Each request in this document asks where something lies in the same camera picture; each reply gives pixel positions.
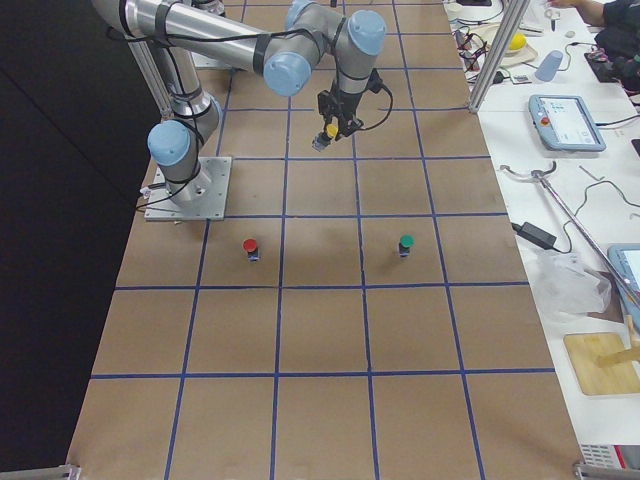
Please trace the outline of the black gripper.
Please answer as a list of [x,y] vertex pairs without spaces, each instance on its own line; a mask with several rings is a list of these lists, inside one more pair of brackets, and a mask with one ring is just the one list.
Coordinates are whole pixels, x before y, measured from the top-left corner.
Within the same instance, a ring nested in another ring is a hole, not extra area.
[[338,87],[330,91],[321,91],[317,95],[318,113],[322,116],[323,132],[333,119],[337,120],[335,141],[348,138],[363,128],[363,122],[357,117],[357,107],[363,93],[346,93]]

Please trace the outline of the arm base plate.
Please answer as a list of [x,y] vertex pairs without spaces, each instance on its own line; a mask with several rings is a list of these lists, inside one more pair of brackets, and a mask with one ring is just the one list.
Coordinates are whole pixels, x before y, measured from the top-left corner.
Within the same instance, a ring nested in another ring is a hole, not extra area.
[[153,182],[160,188],[151,189],[144,208],[147,221],[222,221],[231,178],[233,158],[200,157],[200,171],[186,186],[166,184],[159,167]]

